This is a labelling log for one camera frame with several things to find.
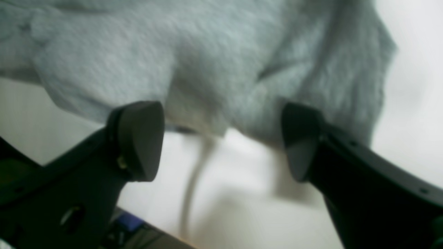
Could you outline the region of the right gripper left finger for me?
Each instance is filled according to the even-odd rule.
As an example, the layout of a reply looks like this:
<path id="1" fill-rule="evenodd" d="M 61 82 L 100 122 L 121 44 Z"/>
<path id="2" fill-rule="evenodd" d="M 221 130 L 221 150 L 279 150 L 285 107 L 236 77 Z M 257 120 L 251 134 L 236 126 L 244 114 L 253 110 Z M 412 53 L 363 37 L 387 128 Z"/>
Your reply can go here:
<path id="1" fill-rule="evenodd" d="M 14 249 L 97 249 L 128 182 L 151 182 L 163 106 L 114 109 L 106 126 L 41 166 L 1 139 L 1 241 Z"/>

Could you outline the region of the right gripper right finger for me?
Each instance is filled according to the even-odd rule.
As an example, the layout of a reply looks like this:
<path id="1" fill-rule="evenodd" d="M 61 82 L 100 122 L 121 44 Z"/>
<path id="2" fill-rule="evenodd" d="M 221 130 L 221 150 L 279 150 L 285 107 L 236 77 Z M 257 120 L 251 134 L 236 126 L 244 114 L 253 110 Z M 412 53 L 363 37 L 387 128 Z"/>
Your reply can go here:
<path id="1" fill-rule="evenodd" d="M 285 104 L 281 131 L 297 182 L 319 190 L 345 249 L 441 249 L 442 189 L 406 172 L 327 123 Z"/>

